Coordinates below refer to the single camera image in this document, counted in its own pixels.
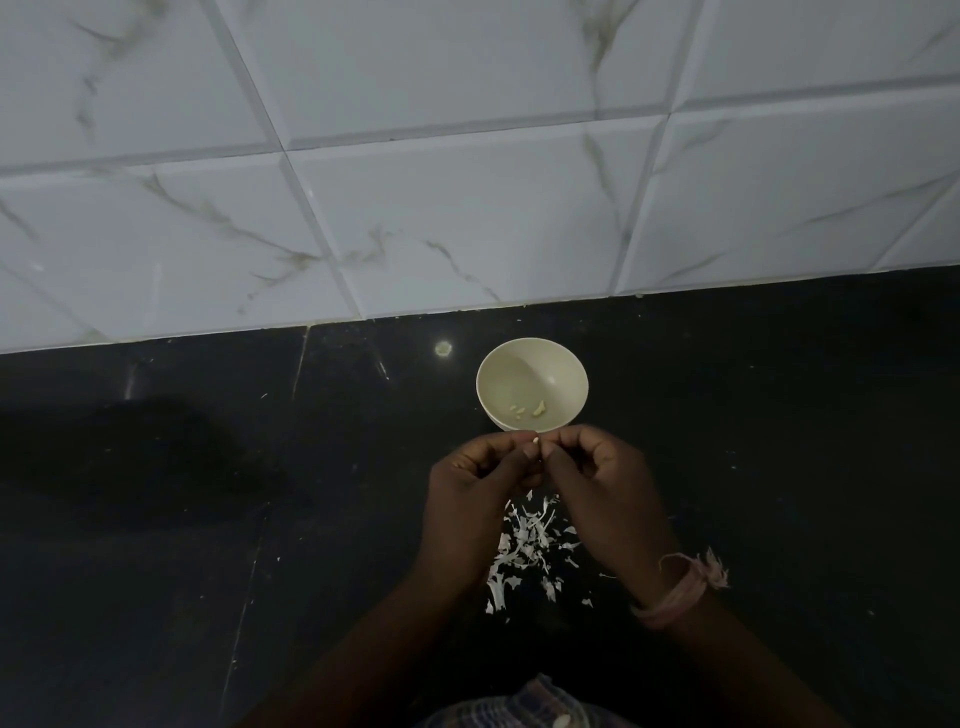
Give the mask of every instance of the wall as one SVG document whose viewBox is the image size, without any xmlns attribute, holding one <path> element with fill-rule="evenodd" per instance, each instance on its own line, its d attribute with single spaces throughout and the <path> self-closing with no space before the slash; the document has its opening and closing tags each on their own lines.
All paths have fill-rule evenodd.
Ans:
<svg viewBox="0 0 960 728">
<path fill-rule="evenodd" d="M 960 0 L 0 11 L 0 350 L 960 260 Z"/>
</svg>

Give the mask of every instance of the hand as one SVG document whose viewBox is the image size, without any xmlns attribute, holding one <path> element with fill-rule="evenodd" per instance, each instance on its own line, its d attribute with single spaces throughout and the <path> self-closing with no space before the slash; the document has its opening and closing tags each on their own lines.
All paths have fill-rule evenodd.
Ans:
<svg viewBox="0 0 960 728">
<path fill-rule="evenodd" d="M 536 432 L 501 432 L 460 446 L 430 471 L 412 576 L 443 599 L 486 581 L 514 491 L 542 481 Z"/>
<path fill-rule="evenodd" d="M 541 435 L 540 452 L 584 546 L 641 604 L 654 606 L 685 565 L 666 561 L 660 570 L 661 556 L 680 544 L 643 453 L 588 425 Z"/>
</svg>

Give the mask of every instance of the bowl rim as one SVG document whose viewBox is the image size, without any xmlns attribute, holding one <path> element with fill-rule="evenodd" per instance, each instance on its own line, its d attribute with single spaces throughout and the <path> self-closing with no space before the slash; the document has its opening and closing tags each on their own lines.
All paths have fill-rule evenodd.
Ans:
<svg viewBox="0 0 960 728">
<path fill-rule="evenodd" d="M 516 339 L 509 339 L 509 340 L 503 342 L 502 344 L 498 344 L 497 346 L 493 347 L 489 352 L 487 352 L 487 355 L 483 357 L 483 361 L 480 362 L 480 366 L 477 367 L 477 374 L 476 374 L 476 377 L 474 378 L 474 382 L 473 382 L 473 388 L 474 388 L 474 390 L 476 391 L 477 400 L 480 402 L 480 406 L 483 407 L 483 411 L 487 413 L 487 417 L 489 417 L 491 420 L 493 420 L 493 423 L 494 423 L 495 425 L 497 425 L 498 427 L 500 427 L 501 429 L 503 429 L 503 430 L 505 430 L 505 431 L 507 431 L 507 432 L 517 432 L 517 431 L 520 431 L 520 430 L 524 429 L 524 428 L 522 428 L 522 427 L 515 427 L 515 426 L 513 426 L 513 425 L 508 425 L 507 423 L 505 423 L 505 422 L 503 422 L 502 420 L 500 420 L 498 417 L 496 417 L 496 416 L 490 411 L 490 409 L 488 409 L 487 404 L 483 401 L 483 398 L 480 396 L 480 372 L 481 372 L 481 370 L 483 370 L 484 364 L 487 363 L 487 360 L 488 360 L 491 356 L 493 356 L 495 353 L 499 352 L 501 349 L 503 349 L 504 347 L 506 347 L 508 344 L 515 344 L 515 343 L 518 342 L 518 341 L 544 341 L 544 342 L 546 342 L 547 344 L 552 344 L 553 346 L 558 347 L 559 349 L 562 349 L 562 350 L 564 350 L 566 353 L 570 354 L 570 356 L 573 357 L 573 360 L 576 361 L 577 364 L 579 365 L 580 370 L 584 373 L 584 380 L 585 380 L 586 383 L 587 383 L 587 390 L 586 390 L 586 392 L 584 393 L 584 401 L 583 401 L 583 404 L 580 405 L 580 409 L 578 409 L 576 412 L 574 412 L 574 413 L 573 413 L 573 416 L 572 416 L 569 420 L 567 420 L 567 421 L 566 421 L 565 423 L 563 423 L 562 425 L 558 425 L 557 427 L 554 427 L 553 429 L 558 429 L 559 427 L 566 427 L 567 425 L 569 425 L 571 422 L 573 422 L 573 421 L 576 419 L 577 415 L 579 415 L 581 412 L 583 412 L 583 410 L 584 410 L 584 405 L 587 404 L 587 399 L 588 399 L 588 397 L 589 397 L 589 395 L 590 395 L 590 377 L 589 377 L 589 375 L 587 374 L 587 367 L 584 366 L 584 363 L 580 360 L 580 357 L 579 357 L 579 356 L 577 356 L 574 352 L 572 352 L 570 349 L 568 349 L 567 347 L 565 347 L 565 346 L 564 346 L 563 344 L 561 344 L 560 342 L 554 341 L 553 339 L 544 339 L 542 336 L 520 336 L 520 337 L 518 337 L 518 338 L 516 338 Z"/>
</svg>

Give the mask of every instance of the checkered cloth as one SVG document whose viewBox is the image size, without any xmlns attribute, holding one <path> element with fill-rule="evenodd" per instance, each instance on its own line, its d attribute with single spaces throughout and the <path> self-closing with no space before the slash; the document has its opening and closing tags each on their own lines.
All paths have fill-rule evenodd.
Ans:
<svg viewBox="0 0 960 728">
<path fill-rule="evenodd" d="M 538 675 L 516 695 L 451 705 L 417 728 L 636 728 L 603 708 L 585 705 Z"/>
</svg>

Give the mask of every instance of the black floor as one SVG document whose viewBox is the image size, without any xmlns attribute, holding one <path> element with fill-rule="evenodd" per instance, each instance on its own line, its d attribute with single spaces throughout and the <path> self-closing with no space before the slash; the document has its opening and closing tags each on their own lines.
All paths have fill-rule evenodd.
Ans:
<svg viewBox="0 0 960 728">
<path fill-rule="evenodd" d="M 646 450 L 687 550 L 838 710 L 960 721 L 942 268 L 0 356 L 5 728 L 240 717 L 404 573 L 429 465 L 492 430 L 476 368 L 518 336 L 581 357 L 581 421 Z M 695 714 L 618 586 L 569 580 L 465 616 L 414 712 L 541 670 L 649 728 Z"/>
</svg>

